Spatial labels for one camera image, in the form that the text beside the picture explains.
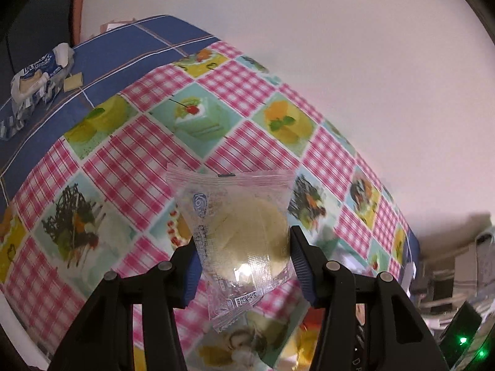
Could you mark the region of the clear yellow cake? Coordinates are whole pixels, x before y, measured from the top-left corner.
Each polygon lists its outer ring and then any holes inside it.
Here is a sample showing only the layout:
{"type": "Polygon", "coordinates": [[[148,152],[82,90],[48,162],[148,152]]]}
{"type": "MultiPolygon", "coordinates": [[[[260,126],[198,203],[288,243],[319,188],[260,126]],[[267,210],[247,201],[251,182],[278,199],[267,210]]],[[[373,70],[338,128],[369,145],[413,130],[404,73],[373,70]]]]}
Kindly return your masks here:
{"type": "Polygon", "coordinates": [[[213,174],[170,166],[165,179],[195,241],[209,317],[220,332],[290,277],[295,170],[213,174]]]}

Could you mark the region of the white power adapter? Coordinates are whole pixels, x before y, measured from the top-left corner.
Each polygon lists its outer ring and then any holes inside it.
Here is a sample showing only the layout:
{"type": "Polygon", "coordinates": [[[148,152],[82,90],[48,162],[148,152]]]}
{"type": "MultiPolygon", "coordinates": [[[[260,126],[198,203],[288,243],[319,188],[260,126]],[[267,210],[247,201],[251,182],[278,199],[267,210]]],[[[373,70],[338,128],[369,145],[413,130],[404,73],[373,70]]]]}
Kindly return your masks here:
{"type": "Polygon", "coordinates": [[[416,277],[416,265],[413,261],[410,261],[403,268],[403,277],[401,281],[401,286],[406,292],[407,296],[410,296],[410,286],[416,277]]]}

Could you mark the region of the pink checkered cake tablecloth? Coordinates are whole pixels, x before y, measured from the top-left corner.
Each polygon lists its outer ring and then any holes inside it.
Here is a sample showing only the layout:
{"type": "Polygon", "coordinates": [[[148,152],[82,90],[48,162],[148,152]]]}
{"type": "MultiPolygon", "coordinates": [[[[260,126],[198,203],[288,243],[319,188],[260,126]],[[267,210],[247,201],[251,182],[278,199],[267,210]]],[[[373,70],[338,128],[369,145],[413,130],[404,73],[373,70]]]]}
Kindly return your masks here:
{"type": "Polygon", "coordinates": [[[409,227],[353,145],[287,83],[225,42],[180,48],[131,85],[75,99],[3,176],[1,288],[53,353],[103,274],[137,275],[191,233],[166,181],[293,169],[288,220],[326,255],[401,276],[409,227]]]}

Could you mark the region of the small yellow wrapped biscuit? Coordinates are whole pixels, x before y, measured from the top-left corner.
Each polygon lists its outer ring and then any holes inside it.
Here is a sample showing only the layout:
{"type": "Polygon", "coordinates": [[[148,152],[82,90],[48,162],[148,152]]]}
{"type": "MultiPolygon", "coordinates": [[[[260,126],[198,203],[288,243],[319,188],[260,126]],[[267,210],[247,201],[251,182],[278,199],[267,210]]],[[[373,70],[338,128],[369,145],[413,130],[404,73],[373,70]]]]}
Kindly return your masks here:
{"type": "Polygon", "coordinates": [[[81,72],[69,75],[64,79],[63,90],[65,92],[79,90],[84,85],[83,74],[81,72]]]}

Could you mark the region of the blue white snack package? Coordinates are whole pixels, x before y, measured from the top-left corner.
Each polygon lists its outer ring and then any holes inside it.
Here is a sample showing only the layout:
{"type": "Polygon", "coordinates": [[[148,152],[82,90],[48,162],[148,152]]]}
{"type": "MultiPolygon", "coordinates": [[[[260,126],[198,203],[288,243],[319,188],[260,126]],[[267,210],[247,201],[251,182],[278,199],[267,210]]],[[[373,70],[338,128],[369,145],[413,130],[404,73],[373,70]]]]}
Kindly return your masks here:
{"type": "Polygon", "coordinates": [[[1,120],[2,140],[7,141],[22,130],[39,103],[44,103],[46,107],[51,105],[71,73],[74,53],[68,43],[60,43],[13,77],[12,114],[1,120]]]}

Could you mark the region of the blue plaid cloth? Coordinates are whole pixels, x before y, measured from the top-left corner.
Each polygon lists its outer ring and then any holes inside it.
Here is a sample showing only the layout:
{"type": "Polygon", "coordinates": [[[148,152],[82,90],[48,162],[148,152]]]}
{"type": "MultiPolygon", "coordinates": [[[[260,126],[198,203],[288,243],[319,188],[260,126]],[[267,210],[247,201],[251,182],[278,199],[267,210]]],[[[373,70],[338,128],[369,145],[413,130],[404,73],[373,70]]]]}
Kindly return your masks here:
{"type": "Polygon", "coordinates": [[[152,69],[217,41],[201,28],[170,15],[126,24],[75,47],[73,73],[81,88],[60,92],[36,107],[27,124],[1,143],[1,206],[6,208],[28,173],[56,140],[91,109],[152,69]]]}

